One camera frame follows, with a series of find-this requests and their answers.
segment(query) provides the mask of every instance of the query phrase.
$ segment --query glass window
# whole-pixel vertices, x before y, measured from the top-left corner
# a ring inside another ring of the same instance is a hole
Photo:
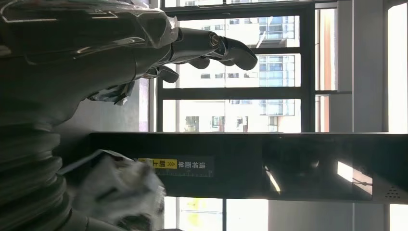
[[[165,7],[221,5],[222,0],[164,0]]]
[[[201,74],[201,78],[210,78],[210,74]]]
[[[228,73],[228,78],[239,78],[240,75],[238,73]]]
[[[216,25],[214,27],[214,30],[223,30],[224,29],[224,25]]]
[[[224,78],[224,73],[216,74],[216,78]]]
[[[224,66],[211,60],[210,65],[199,70],[189,64],[178,65],[178,87],[180,88],[248,88],[248,87],[299,87],[300,55],[257,55],[258,64],[250,71],[237,66]],[[163,84],[174,88],[175,84]]]
[[[227,231],[268,231],[268,200],[227,199]]]
[[[256,2],[274,2],[282,0],[227,0],[227,4],[239,4],[239,3],[256,3]],[[177,6],[205,6],[205,5],[222,5],[222,0],[165,0],[165,7],[177,7]]]
[[[200,131],[200,120],[199,116],[186,116],[186,126],[184,131],[187,132],[198,132]]]
[[[239,19],[230,19],[229,24],[239,24],[240,20]]]
[[[166,100],[163,131],[300,132],[300,100]]]
[[[299,16],[180,21],[180,27],[202,29],[205,26],[210,26],[218,35],[239,40],[249,48],[299,47]]]
[[[277,116],[269,116],[268,131],[269,132],[279,131],[279,118]]]
[[[316,10],[315,15],[316,90],[336,90],[337,10]]]
[[[329,96],[316,96],[316,132],[329,132]]]
[[[181,230],[222,231],[222,199],[180,197],[179,207]]]
[[[211,119],[211,131],[224,131],[225,130],[225,116],[213,116]]]

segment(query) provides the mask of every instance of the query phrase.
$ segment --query floor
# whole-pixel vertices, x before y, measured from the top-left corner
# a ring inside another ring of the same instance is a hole
[[[148,131],[149,81],[137,81],[132,95],[123,106],[110,102],[81,102],[74,116],[57,126],[61,145],[54,154],[64,165],[90,154],[88,135],[95,131]]]

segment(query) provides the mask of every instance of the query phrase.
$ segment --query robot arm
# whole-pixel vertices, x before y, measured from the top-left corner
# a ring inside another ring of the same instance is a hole
[[[160,10],[113,0],[0,1],[2,231],[119,231],[71,209],[52,127],[103,89],[209,59],[251,69],[242,43],[177,28]]]

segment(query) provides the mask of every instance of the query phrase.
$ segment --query ribbed cylinder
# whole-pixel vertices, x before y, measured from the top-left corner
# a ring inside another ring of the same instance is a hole
[[[0,230],[52,231],[69,217],[62,166],[52,149],[60,136],[48,125],[0,128]]]

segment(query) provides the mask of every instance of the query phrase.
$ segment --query clear plastic film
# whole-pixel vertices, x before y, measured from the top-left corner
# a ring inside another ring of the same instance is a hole
[[[44,62],[123,46],[159,49],[179,33],[176,18],[140,0],[10,0],[0,16],[4,40],[16,41],[6,46]],[[51,52],[60,57],[43,57]]]

